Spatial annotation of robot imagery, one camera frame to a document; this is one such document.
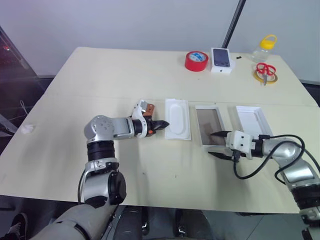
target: white wall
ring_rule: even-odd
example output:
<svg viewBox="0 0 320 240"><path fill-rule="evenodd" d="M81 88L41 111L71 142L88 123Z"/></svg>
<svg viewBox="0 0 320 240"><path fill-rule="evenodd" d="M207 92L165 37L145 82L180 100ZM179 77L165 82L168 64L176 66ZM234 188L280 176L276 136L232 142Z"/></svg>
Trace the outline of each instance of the white wall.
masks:
<svg viewBox="0 0 320 240"><path fill-rule="evenodd" d="M319 0L247 0L228 47L251 52L268 34L300 80L320 84Z"/></svg>
<svg viewBox="0 0 320 240"><path fill-rule="evenodd" d="M221 46L238 0L2 0L0 25L38 75L79 46L203 50Z"/></svg>

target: shoe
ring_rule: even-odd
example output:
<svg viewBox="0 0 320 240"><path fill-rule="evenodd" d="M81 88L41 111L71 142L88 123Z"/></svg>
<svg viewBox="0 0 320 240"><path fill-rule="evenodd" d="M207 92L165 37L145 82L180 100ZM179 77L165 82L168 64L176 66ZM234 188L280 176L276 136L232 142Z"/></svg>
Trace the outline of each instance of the shoe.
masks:
<svg viewBox="0 0 320 240"><path fill-rule="evenodd" d="M17 214L12 220L8 234L16 234L20 240L26 240L28 218L23 212Z"/></svg>

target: phone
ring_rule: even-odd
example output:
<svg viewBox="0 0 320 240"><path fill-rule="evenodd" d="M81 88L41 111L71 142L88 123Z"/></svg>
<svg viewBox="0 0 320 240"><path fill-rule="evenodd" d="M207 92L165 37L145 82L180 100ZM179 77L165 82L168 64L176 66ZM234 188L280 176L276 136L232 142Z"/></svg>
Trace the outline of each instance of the phone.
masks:
<svg viewBox="0 0 320 240"><path fill-rule="evenodd" d="M230 67L229 53L227 49L214 48L213 49L214 65L218 67Z"/></svg>

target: white tabletop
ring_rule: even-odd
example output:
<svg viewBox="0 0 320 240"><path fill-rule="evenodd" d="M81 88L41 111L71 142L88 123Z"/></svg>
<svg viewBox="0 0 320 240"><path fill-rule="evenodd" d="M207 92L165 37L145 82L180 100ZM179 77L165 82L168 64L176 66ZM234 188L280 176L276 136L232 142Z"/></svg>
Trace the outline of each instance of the white tabletop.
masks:
<svg viewBox="0 0 320 240"><path fill-rule="evenodd" d="M148 61L143 60L132 62L132 66L114 61L106 70L104 66L110 64L107 60L118 54L129 59L131 55L140 56L138 59L156 55L151 62L159 62L155 71L152 64L148 66ZM195 105L216 104L227 130L238 128L235 106L260 106L274 135L302 137L306 148L318 160L320 109L313 99L279 56L271 57L279 81L264 87L237 68L232 74L238 72L243 83L238 83L234 75L214 77L208 71L187 71L177 61L184 54L78 48L23 122L34 124L34 131L22 134L19 129L0 156L0 194L76 201L78 181L88 161L84 126L96 115L127 117L139 99L155 104L153 118L163 120L164 98L173 97L189 101L192 140L165 140L164 132L158 131L148 138L116 141L119 170L127 184L124 204L297 213L299 209L291 193L273 177L278 169L275 162L270 161L252 179L239 180L229 161L216 159L201 148ZM162 65L170 56L175 56L175 61ZM239 60L243 63L237 62L237 67L250 65L244 58ZM283 84L289 81L282 74L291 76L292 84L287 84L290 91L285 91ZM239 91L246 86L250 89ZM243 159L240 174L252 172L261 162L259 158Z"/></svg>
<svg viewBox="0 0 320 240"><path fill-rule="evenodd" d="M64 64L47 94L108 98L166 98L222 103L317 106L295 74L278 55L278 81L267 87L253 77L256 63L245 53L231 53L236 65L230 75L185 68L186 52L119 50L80 47Z"/></svg>

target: tape roll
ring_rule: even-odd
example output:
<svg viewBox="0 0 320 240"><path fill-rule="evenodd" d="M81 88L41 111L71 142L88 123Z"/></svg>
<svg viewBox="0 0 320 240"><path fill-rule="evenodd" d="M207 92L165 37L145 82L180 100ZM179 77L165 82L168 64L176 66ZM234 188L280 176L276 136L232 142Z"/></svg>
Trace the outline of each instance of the tape roll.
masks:
<svg viewBox="0 0 320 240"><path fill-rule="evenodd" d="M200 72L207 66L209 57L201 51L191 51L185 56L184 66L186 69L193 72Z"/></svg>

